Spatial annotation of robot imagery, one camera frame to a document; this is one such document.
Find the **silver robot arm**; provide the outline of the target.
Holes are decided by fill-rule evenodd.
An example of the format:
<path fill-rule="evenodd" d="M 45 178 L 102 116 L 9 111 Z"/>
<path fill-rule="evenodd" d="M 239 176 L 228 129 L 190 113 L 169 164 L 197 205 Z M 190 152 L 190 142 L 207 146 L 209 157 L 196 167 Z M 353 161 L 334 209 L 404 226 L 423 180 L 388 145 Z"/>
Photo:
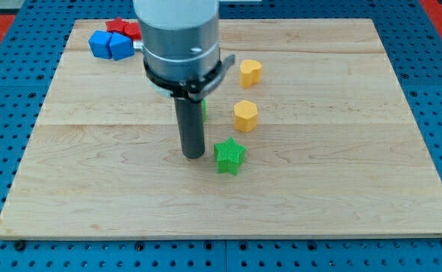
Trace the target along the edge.
<path fill-rule="evenodd" d="M 221 70 L 217 0 L 134 0 L 147 78 L 165 97 L 197 93 Z"/>

